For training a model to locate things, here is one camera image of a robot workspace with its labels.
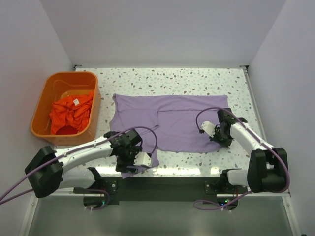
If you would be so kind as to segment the purple t shirt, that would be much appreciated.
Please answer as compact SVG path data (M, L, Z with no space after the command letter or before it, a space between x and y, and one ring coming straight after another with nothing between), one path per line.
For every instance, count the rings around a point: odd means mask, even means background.
M114 94L112 131L135 127L143 140L143 151L208 153L221 148L200 134L195 121L218 124L214 107L227 108L227 95L126 96Z

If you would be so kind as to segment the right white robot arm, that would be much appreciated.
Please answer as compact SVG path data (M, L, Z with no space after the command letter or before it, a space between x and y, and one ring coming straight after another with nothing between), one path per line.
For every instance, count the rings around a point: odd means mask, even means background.
M237 141L250 156L246 170L231 169L225 172L226 177L219 181L224 193L231 193L237 185L247 186L254 193L284 192L290 184L287 152L265 142L244 118L232 114L229 108L218 110L219 124L204 122L210 127L210 140L224 148Z

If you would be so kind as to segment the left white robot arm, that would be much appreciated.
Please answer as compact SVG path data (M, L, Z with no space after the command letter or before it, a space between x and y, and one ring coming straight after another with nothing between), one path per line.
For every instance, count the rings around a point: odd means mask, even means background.
M116 171L136 173L138 166L151 164L151 156L143 152L142 138L135 129L127 132L109 131L103 136L69 148L41 148L25 168L25 174L38 198L44 198L61 188L79 187L98 192L101 176L94 168L80 174L71 170L100 158L116 157Z

